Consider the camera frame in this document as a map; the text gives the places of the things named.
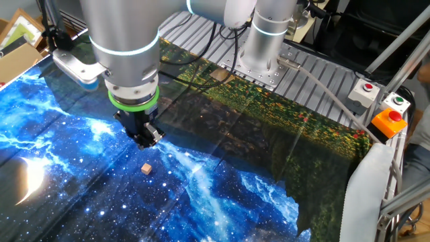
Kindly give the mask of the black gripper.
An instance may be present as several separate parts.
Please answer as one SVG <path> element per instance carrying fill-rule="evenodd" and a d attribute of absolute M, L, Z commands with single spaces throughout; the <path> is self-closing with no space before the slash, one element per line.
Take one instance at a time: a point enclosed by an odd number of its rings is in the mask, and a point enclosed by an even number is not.
<path fill-rule="evenodd" d="M 137 147 L 140 150 L 144 150 L 148 147 L 151 147 L 151 143 L 148 142 L 145 137 L 141 136 L 146 131 L 149 131 L 154 141 L 160 141 L 165 135 L 162 130 L 159 130 L 156 126 L 153 126 L 157 114 L 158 106 L 157 104 L 154 104 L 150 108 L 143 111 L 130 112 L 118 110 L 114 114 L 114 118 L 124 127 L 126 134 L 129 137 L 132 137 Z"/>

